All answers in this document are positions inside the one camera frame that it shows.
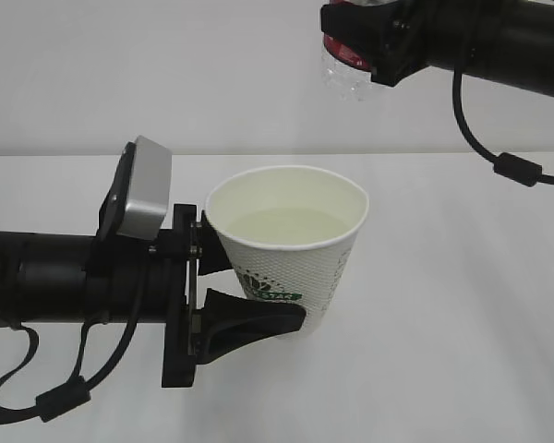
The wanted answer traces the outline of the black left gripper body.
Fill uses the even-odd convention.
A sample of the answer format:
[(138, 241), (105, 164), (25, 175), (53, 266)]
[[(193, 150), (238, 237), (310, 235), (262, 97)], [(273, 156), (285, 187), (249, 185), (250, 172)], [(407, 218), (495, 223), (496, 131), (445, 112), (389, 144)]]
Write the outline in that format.
[(153, 266), (162, 267), (157, 283), (164, 298), (163, 365), (161, 386), (193, 386), (197, 357), (191, 346), (190, 319), (196, 304), (188, 295), (187, 285), (197, 277), (190, 267), (198, 263), (198, 208), (192, 204), (175, 204), (172, 226), (161, 229), (149, 245)]

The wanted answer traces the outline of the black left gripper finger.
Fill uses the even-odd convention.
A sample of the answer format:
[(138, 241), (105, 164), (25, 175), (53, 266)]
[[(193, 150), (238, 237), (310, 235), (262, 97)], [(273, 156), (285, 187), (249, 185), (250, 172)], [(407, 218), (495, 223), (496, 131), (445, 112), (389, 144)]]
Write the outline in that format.
[(211, 226), (206, 211), (201, 212), (197, 224), (199, 254), (199, 276), (206, 276), (232, 269), (232, 264), (226, 254), (219, 235)]
[(248, 300), (209, 289), (203, 307), (194, 314), (196, 362), (207, 365), (251, 343), (297, 332), (305, 318), (300, 305)]

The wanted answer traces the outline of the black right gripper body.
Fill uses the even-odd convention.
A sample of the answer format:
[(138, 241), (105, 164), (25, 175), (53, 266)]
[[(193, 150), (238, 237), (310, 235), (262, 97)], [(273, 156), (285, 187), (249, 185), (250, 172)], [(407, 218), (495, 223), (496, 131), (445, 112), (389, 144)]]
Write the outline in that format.
[(395, 87), (428, 66), (462, 75), (471, 58), (469, 1), (384, 1), (371, 7), (371, 81)]

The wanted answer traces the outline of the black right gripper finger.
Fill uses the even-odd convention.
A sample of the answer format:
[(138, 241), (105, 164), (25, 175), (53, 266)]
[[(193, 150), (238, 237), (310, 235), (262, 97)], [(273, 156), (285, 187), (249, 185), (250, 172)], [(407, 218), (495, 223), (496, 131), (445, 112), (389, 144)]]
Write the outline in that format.
[(323, 46), (351, 68), (372, 69), (399, 12), (399, 2), (328, 2), (319, 11)]

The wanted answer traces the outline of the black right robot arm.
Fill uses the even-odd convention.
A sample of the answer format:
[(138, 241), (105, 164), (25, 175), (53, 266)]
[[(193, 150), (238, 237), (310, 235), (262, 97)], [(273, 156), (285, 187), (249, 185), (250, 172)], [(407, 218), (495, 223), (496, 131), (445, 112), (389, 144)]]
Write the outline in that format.
[(321, 7), (323, 34), (394, 87), (430, 66), (554, 98), (554, 5), (534, 1), (390, 1)]

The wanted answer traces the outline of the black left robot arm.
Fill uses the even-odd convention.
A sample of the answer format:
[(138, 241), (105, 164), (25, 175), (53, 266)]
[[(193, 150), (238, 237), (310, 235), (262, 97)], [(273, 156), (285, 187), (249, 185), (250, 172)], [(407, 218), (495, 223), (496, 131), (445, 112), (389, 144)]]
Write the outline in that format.
[(230, 269), (197, 208), (177, 204), (152, 242), (121, 236), (0, 232), (0, 328), (25, 322), (122, 323), (132, 311), (164, 326), (162, 384), (188, 388), (199, 365), (250, 343), (298, 331), (301, 305), (208, 290), (197, 281)]

